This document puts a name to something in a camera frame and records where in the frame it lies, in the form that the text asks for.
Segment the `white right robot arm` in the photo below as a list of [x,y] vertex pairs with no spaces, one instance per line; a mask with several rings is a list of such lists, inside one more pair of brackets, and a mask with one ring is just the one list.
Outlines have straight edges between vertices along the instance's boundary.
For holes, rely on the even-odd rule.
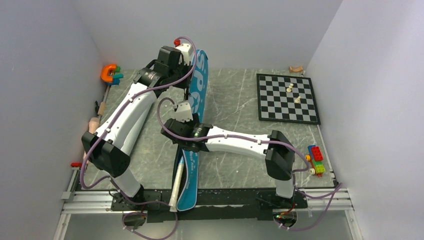
[[292,178],[295,151],[281,131],[246,134],[194,120],[180,122],[170,118],[162,124],[161,134],[185,151],[228,152],[262,160],[275,182],[276,203],[287,208],[295,201]]

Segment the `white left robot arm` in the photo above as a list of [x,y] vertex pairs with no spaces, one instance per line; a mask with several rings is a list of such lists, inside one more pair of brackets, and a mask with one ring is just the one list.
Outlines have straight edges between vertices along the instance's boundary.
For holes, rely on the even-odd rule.
[[131,210],[144,203],[144,187],[130,170],[130,154],[159,96],[170,86],[187,89],[196,67],[192,44],[163,46],[156,59],[140,69],[122,102],[94,133],[81,137],[86,158],[116,185]]

